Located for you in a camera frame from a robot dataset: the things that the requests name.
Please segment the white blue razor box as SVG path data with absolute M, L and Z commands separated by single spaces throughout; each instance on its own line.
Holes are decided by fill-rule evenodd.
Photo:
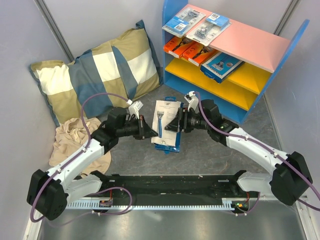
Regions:
M 174 120 L 178 109 L 183 106 L 181 101 L 176 101 L 173 96 L 167 96 L 164 100 L 157 100 L 153 114 L 152 129 L 158 136 L 151 138 L 156 150 L 164 151 L 165 154 L 179 153 L 181 133 L 166 130 L 165 127 Z

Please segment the small orange razor box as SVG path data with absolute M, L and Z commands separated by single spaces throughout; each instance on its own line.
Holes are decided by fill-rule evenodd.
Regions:
M 183 54 L 182 59 L 199 67 L 205 61 L 213 57 L 218 50 L 201 43 L 193 43 Z

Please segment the orange Gillette Fusion5 box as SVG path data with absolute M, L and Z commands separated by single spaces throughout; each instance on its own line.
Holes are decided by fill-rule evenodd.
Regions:
M 183 53 L 188 50 L 195 41 L 183 37 L 174 36 L 163 47 L 163 50 L 175 58 L 180 59 Z

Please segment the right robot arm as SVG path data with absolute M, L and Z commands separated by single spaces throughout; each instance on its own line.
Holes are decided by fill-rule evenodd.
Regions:
M 313 183 L 302 154 L 296 151 L 286 153 L 252 137 L 234 122 L 223 118 L 212 99 L 198 102 L 191 98 L 189 106 L 180 107 L 164 128 L 176 133 L 206 130 L 212 140 L 239 151 L 267 171 L 266 174 L 242 172 L 229 184 L 229 191 L 235 197 L 245 192 L 262 192 L 291 206 Z

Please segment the clear blister razor pack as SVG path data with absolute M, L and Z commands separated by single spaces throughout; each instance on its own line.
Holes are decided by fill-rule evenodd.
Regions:
M 205 13 L 194 9 L 193 7 L 185 7 L 173 18 L 171 18 L 162 27 L 162 29 L 178 38 L 182 38 L 205 16 Z
M 213 12 L 201 25 L 188 33 L 186 37 L 207 47 L 231 24 L 228 17 Z

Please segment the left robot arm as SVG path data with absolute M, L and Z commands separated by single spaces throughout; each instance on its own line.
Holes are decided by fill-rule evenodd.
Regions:
M 76 177 L 116 146 L 121 137 L 130 136 L 144 140 L 157 137 L 158 133 L 146 123 L 143 115 L 130 116 L 126 109 L 114 107 L 107 119 L 89 135 L 88 141 L 71 156 L 47 171 L 35 171 L 27 194 L 27 203 L 31 205 L 30 220 L 37 222 L 34 213 L 38 211 L 42 217 L 52 221 L 63 213 L 68 204 L 85 196 L 106 196 L 110 185 L 96 173 L 81 179 Z

